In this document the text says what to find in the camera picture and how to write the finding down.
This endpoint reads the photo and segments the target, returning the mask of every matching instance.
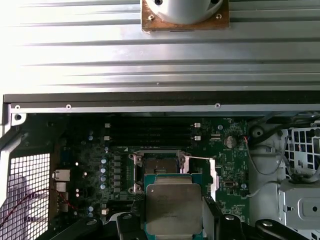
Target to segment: perforated metal panel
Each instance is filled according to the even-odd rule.
[[[312,175],[320,162],[320,137],[315,136],[317,128],[292,129],[292,140],[288,141],[285,151],[291,167]]]
[[[49,191],[39,190],[49,189],[49,180],[49,153],[11,159],[8,195],[0,208],[0,223],[21,199],[31,195],[15,209],[0,229],[0,240],[34,240],[47,230]]]

